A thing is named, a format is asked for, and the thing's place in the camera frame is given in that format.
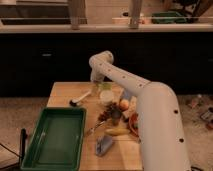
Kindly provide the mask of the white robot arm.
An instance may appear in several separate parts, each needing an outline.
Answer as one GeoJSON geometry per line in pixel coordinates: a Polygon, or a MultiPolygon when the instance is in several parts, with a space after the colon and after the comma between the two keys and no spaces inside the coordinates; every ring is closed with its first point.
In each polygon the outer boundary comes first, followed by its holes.
{"type": "Polygon", "coordinates": [[[90,80],[105,77],[137,98],[139,138],[144,171],[191,171],[181,112],[175,92],[113,65],[114,56],[103,51],[90,57],[90,80]]]}

